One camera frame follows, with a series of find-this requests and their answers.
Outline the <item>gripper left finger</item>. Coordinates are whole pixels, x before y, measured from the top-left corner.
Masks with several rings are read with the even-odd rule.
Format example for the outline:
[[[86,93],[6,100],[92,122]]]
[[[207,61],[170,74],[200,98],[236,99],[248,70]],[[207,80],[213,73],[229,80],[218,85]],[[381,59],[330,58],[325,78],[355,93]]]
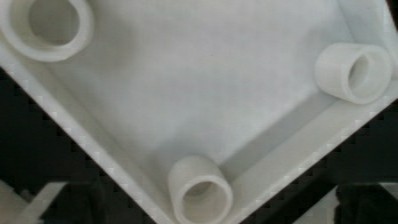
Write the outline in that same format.
[[[30,201],[17,195],[12,187],[0,181],[0,224],[44,224],[40,216],[65,187],[51,182]]]

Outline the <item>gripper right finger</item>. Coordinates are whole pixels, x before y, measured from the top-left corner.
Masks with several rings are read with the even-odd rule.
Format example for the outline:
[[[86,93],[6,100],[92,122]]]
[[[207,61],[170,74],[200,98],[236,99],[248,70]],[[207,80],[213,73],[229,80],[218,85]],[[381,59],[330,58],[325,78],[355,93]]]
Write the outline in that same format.
[[[383,182],[380,183],[380,186],[390,196],[398,199],[398,183]],[[337,205],[335,188],[332,188],[293,224],[333,224],[333,211]]]

